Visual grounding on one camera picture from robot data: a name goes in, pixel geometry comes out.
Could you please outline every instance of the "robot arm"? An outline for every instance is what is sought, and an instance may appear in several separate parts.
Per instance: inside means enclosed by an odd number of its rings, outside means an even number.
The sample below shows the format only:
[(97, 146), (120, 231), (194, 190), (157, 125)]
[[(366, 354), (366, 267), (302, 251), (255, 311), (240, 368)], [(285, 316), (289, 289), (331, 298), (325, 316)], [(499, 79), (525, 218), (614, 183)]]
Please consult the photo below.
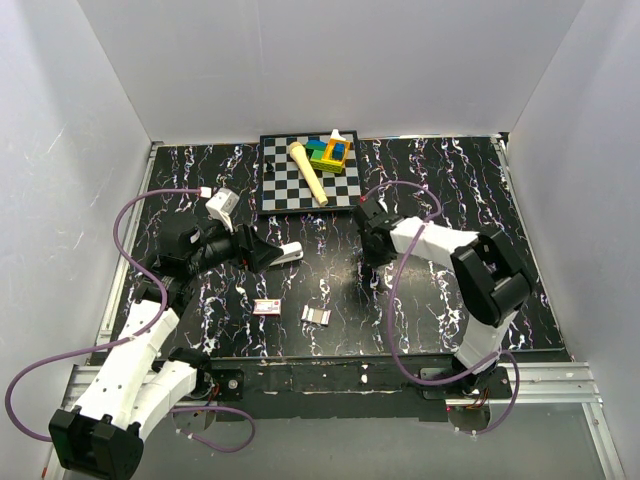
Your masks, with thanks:
[[(375, 199), (354, 210), (365, 263), (389, 263), (405, 253), (423, 221), (388, 213)], [(533, 279), (501, 230), (484, 235), (462, 232), (430, 223), (412, 251), (426, 260), (453, 270), (469, 323), (454, 355), (454, 370), (466, 370), (498, 352), (509, 325), (533, 290)], [(492, 360), (473, 371), (489, 372)]]
[(201, 226), (188, 213), (175, 214), (158, 239), (159, 249), (146, 267), (168, 292), (168, 308), (145, 333), (133, 337), (160, 308), (160, 291), (144, 281), (136, 291), (120, 339), (91, 385), (71, 411), (58, 410), (49, 431), (61, 465), (97, 478), (129, 479), (135, 472), (144, 441), (158, 422), (185, 395), (206, 388), (208, 357), (200, 352), (174, 352), (161, 371), (142, 385), (153, 361), (196, 291), (198, 274), (229, 261), (258, 273), (270, 265), (302, 258), (295, 242), (278, 247), (258, 237), (255, 228), (234, 228), (230, 214), (238, 196), (220, 189), (207, 202), (213, 220)]

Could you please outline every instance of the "wooden rolling pin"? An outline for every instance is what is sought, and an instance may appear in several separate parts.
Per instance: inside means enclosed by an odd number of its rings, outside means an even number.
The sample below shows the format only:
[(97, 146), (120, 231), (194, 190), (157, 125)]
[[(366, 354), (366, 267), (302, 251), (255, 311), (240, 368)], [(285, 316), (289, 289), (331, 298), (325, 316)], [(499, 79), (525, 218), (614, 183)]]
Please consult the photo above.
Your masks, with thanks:
[(329, 203), (329, 200), (327, 199), (327, 195), (324, 193), (322, 185), (320, 185), (320, 180), (318, 180), (316, 172), (313, 171), (313, 168), (309, 163), (307, 151), (304, 146), (300, 142), (293, 142), (289, 146), (289, 155), (291, 155), (291, 158), (293, 158), (298, 165), (298, 168), (302, 172), (304, 179), (307, 181), (307, 184), (311, 189), (311, 193), (315, 197), (316, 201), (321, 207), (324, 207)]

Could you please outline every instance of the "tabletop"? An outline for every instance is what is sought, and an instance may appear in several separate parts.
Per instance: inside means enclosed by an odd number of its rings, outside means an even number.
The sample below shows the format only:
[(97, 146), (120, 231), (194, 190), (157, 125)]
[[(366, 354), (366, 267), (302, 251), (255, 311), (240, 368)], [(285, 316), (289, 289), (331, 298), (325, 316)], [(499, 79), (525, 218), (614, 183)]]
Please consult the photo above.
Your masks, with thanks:
[[(513, 322), (504, 347), (562, 349), (549, 307), (492, 137), (371, 139), (359, 142), (366, 189), (388, 180), (427, 186), (443, 205), (439, 225), (455, 229), (502, 229), (536, 279), (533, 295)], [(227, 187), (240, 195), (234, 224), (253, 223), (272, 243), (299, 241), (304, 259), (254, 275), (222, 264), (198, 279), (198, 295), (162, 353), (191, 346), (213, 357), (308, 357), (389, 353), (385, 312), (398, 262), (371, 271), (361, 260), (357, 226), (349, 212), (260, 217), (256, 195), (258, 144), (180, 145), (158, 148), (149, 190)], [(385, 204), (403, 215), (425, 216), (432, 205), (409, 187), (381, 192)], [(145, 201), (133, 248), (142, 258), (156, 246), (163, 220), (176, 211), (205, 218), (205, 200), (163, 195)], [(130, 269), (113, 336), (129, 310), (140, 275)], [(253, 300), (282, 300), (282, 315), (252, 314)], [(300, 320), (305, 306), (331, 310), (328, 326)], [(395, 303), (395, 337), (400, 352), (449, 353), (466, 328), (468, 312), (454, 275), (444, 267), (411, 258)]]

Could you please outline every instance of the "small box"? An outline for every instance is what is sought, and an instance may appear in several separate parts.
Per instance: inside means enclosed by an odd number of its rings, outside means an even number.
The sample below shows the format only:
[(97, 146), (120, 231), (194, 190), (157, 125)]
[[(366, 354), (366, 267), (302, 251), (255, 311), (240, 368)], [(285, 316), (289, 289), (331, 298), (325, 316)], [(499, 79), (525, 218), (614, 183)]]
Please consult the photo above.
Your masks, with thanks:
[(280, 315), (282, 310), (281, 300), (271, 300), (268, 298), (253, 301), (254, 315)]

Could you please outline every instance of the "chessboard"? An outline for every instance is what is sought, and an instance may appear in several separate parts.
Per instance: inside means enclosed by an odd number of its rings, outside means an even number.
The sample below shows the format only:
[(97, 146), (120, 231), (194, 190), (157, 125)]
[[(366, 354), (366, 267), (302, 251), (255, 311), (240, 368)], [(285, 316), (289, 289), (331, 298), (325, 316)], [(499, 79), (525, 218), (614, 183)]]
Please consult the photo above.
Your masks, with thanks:
[(359, 168), (359, 143), (355, 131), (340, 131), (351, 142), (342, 174), (315, 170), (329, 202), (321, 207), (311, 194), (298, 166), (288, 154), (293, 142), (305, 145), (309, 140), (329, 142), (331, 133), (283, 134), (260, 137), (260, 183), (258, 214), (276, 215), (350, 210), (363, 195)]

